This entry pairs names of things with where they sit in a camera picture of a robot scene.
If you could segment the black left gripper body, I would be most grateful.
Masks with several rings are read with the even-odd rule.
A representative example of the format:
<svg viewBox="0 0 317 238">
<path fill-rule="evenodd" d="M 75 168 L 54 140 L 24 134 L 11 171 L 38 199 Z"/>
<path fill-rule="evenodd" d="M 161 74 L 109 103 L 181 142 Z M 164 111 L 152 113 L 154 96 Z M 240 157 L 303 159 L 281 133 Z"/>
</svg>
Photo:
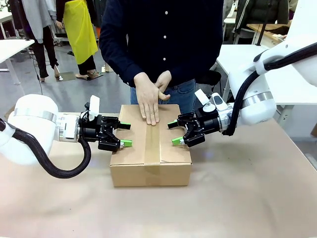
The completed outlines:
<svg viewBox="0 0 317 238">
<path fill-rule="evenodd" d="M 105 138 L 102 129 L 102 115 L 96 116 L 92 121 L 88 118 L 79 119 L 79 137 L 87 142 L 96 142 Z"/>
</svg>

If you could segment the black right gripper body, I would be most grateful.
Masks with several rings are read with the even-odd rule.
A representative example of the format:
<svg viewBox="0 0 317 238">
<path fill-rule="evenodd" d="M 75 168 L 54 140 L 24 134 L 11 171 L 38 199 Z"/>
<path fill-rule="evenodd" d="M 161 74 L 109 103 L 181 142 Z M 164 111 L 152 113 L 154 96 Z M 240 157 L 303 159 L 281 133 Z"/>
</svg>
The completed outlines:
<svg viewBox="0 0 317 238">
<path fill-rule="evenodd" d="M 210 134 L 220 130 L 218 116 L 214 118 L 195 118 L 197 128 L 194 130 L 196 135 Z"/>
</svg>

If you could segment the person's right hand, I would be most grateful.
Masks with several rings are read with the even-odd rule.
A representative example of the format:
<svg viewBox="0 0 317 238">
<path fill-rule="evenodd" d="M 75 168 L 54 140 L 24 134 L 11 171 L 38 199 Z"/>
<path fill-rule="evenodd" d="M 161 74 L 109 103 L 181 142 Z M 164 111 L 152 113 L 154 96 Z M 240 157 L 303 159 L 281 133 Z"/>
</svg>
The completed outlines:
<svg viewBox="0 0 317 238">
<path fill-rule="evenodd" d="M 134 83 L 141 116 L 148 125 L 155 126 L 159 122 L 159 89 L 144 72 L 134 76 Z"/>
</svg>

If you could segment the person's left hand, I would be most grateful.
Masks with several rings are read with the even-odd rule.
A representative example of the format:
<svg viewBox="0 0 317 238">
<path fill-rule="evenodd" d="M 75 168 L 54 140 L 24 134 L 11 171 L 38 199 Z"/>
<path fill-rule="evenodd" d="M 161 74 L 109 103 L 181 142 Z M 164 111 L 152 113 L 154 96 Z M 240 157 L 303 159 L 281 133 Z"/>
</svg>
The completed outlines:
<svg viewBox="0 0 317 238">
<path fill-rule="evenodd" d="M 172 79 L 171 73 L 169 70 L 164 71 L 157 79 L 155 86 L 158 88 L 158 98 L 160 100 L 166 101 L 170 98 L 169 94 L 165 94 L 170 81 Z"/>
</svg>

